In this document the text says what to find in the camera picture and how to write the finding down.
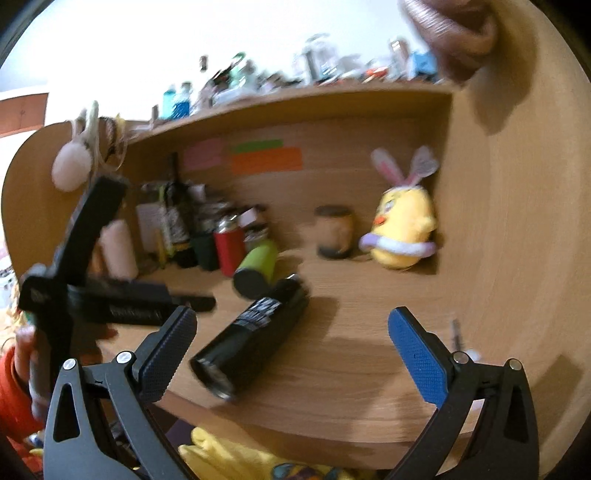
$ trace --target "pink sticky note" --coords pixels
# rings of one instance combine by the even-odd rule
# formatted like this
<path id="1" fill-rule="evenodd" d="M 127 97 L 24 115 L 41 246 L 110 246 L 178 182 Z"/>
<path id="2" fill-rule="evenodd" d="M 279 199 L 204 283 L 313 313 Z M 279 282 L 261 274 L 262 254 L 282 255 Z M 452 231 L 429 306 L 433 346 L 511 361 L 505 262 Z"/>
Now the pink sticky note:
<path id="1" fill-rule="evenodd" d="M 223 141 L 210 138 L 186 148 L 183 152 L 183 170 L 205 170 L 222 164 Z"/>

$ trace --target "white wall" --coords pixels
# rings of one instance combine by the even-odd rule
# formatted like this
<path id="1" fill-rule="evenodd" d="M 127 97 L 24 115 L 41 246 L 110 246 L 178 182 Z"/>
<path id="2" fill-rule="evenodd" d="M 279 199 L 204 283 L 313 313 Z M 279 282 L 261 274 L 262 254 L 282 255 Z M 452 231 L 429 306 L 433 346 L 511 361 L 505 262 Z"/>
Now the white wall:
<path id="1" fill-rule="evenodd" d="M 0 70 L 0 90 L 19 86 L 17 76 L 46 81 L 46 123 L 93 99 L 101 114 L 145 119 L 170 83 L 199 79 L 200 55 L 210 56 L 210 73 L 238 51 L 291 73 L 293 54 L 318 32 L 365 61 L 387 55 L 399 35 L 425 49 L 397 0 L 55 0 Z"/>

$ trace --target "pink bunny ear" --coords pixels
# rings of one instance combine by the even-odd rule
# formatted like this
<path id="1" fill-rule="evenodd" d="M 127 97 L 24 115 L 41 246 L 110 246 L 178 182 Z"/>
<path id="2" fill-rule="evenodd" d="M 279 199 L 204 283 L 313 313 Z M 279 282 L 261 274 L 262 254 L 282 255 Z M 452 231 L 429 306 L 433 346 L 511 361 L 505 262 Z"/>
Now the pink bunny ear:
<path id="1" fill-rule="evenodd" d="M 393 186 L 401 187 L 405 185 L 404 175 L 402 175 L 396 160 L 384 148 L 376 148 L 371 153 L 371 160 L 375 169 Z"/>
<path id="2" fill-rule="evenodd" d="M 414 187 L 419 182 L 433 175 L 439 168 L 439 162 L 433 158 L 433 154 L 429 147 L 423 145 L 414 153 L 413 160 L 410 164 L 410 175 L 406 180 L 406 184 Z"/>

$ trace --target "yellow cloth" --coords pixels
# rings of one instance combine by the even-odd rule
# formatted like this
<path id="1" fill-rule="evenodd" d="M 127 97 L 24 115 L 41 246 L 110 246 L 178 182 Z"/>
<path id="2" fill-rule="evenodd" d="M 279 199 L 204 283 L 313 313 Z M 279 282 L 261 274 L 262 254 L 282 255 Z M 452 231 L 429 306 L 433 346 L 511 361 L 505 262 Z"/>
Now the yellow cloth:
<path id="1" fill-rule="evenodd" d="M 376 478 L 373 471 L 349 471 L 323 465 L 312 466 L 315 473 L 309 473 L 311 469 L 297 462 L 218 439 L 201 428 L 193 429 L 191 441 L 193 445 L 181 445 L 178 452 L 202 480 L 287 480 L 298 472 L 298 478 L 309 480 Z"/>

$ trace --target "blue bottle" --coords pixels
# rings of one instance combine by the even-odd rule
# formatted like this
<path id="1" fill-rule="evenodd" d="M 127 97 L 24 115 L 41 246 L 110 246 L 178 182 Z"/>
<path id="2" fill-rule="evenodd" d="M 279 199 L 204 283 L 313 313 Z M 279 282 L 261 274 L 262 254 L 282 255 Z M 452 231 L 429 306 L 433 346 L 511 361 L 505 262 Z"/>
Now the blue bottle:
<path id="1" fill-rule="evenodd" d="M 164 92 L 162 97 L 162 114 L 160 115 L 161 118 L 169 119 L 173 115 L 174 109 L 174 97 L 177 94 L 177 89 L 174 85 L 168 87 L 168 90 Z"/>
<path id="2" fill-rule="evenodd" d="M 183 82 L 181 89 L 174 98 L 172 119 L 185 118 L 191 115 L 191 82 Z"/>

